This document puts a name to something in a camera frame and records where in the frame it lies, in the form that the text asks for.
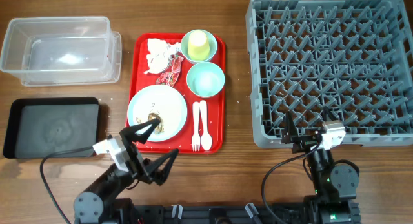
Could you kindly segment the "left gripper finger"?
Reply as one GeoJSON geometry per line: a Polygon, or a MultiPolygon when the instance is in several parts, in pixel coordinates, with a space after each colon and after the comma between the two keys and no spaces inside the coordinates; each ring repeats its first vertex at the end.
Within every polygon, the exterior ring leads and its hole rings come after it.
{"type": "Polygon", "coordinates": [[[178,154],[179,150],[174,149],[149,163],[146,166],[146,171],[148,172],[148,182],[162,185],[167,180],[178,154]]]}
{"type": "Polygon", "coordinates": [[[125,143],[146,143],[160,122],[159,119],[151,119],[142,124],[125,127],[120,131],[119,135],[125,143]]]}

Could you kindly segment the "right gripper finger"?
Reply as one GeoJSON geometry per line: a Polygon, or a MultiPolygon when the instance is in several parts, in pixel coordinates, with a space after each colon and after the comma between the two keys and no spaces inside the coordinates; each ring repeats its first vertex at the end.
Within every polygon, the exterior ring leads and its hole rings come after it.
{"type": "Polygon", "coordinates": [[[323,121],[337,121],[337,117],[330,111],[328,107],[323,107],[322,110],[323,121]]]}
{"type": "Polygon", "coordinates": [[[297,138],[299,137],[299,135],[294,125],[294,121],[292,119],[292,114],[290,111],[286,113],[284,121],[285,121],[285,127],[281,131],[281,142],[282,143],[297,142],[297,138]]]}

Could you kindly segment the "light blue round plate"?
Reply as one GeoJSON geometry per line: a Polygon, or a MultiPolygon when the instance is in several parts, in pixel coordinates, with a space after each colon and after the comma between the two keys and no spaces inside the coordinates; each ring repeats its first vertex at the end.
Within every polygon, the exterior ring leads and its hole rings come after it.
{"type": "Polygon", "coordinates": [[[131,99],[126,113],[130,126],[158,118],[160,124],[148,140],[162,142],[176,136],[188,116],[188,107],[183,96],[167,85],[150,85],[141,89],[131,99]]]}

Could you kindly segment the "red snack wrapper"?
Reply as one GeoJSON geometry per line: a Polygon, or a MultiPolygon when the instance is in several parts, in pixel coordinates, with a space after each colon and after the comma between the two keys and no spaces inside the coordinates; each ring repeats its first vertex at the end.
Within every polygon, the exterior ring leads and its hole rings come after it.
{"type": "Polygon", "coordinates": [[[169,87],[173,87],[177,80],[179,79],[179,75],[181,73],[181,65],[184,61],[185,57],[181,53],[174,54],[169,63],[167,68],[164,72],[156,80],[157,85],[166,85],[169,87]]]}

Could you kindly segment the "white napkin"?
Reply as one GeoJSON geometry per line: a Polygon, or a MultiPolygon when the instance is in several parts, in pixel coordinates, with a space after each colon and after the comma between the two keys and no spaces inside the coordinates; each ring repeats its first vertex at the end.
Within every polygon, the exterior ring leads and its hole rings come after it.
{"type": "Polygon", "coordinates": [[[181,43],[167,43],[161,39],[148,39],[149,54],[146,55],[148,70],[144,74],[160,74],[164,72],[172,60],[172,56],[181,52],[181,43]]]}

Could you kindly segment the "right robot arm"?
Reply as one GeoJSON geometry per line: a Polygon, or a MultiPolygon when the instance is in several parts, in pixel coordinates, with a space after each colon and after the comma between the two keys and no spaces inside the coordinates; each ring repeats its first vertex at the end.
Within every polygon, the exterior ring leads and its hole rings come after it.
{"type": "Polygon", "coordinates": [[[360,171],[349,160],[334,160],[331,149],[340,145],[346,135],[342,122],[330,110],[323,109],[328,117],[315,134],[300,135],[292,119],[285,117],[282,143],[291,143],[292,152],[304,153],[314,190],[314,196],[305,196],[300,211],[303,223],[360,223],[359,206],[354,202],[359,185],[360,171]]]}

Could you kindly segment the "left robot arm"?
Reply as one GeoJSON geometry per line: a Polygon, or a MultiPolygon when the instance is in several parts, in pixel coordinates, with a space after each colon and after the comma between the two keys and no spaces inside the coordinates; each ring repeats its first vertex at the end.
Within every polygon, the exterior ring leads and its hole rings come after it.
{"type": "Polygon", "coordinates": [[[132,200],[118,195],[135,181],[162,185],[167,180],[178,149],[152,161],[143,158],[135,146],[146,143],[160,123],[151,119],[126,127],[118,136],[93,145],[96,154],[110,154],[114,163],[74,200],[76,223],[142,223],[132,200]]]}

